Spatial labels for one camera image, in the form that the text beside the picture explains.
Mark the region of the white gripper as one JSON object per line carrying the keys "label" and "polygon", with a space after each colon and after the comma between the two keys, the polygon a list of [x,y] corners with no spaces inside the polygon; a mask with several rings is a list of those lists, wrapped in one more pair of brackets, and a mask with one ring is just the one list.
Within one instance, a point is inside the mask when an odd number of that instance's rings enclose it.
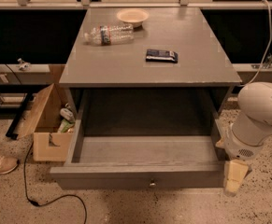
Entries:
{"label": "white gripper", "polygon": [[215,147],[224,148],[230,159],[237,159],[224,164],[223,192],[226,196],[236,196],[249,171],[245,161],[254,159],[263,145],[264,137],[259,128],[244,128],[235,124],[231,124],[224,139],[216,143]]}

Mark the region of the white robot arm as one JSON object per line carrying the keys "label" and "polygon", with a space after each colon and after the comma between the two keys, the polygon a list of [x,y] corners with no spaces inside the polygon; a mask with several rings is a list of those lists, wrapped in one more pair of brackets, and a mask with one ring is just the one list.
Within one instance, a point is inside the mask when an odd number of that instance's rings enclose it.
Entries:
{"label": "white robot arm", "polygon": [[253,82],[245,85],[237,96],[240,112],[216,147],[223,148],[228,161],[224,164],[223,190],[236,196],[244,178],[251,171],[248,160],[262,151],[272,135],[272,83]]}

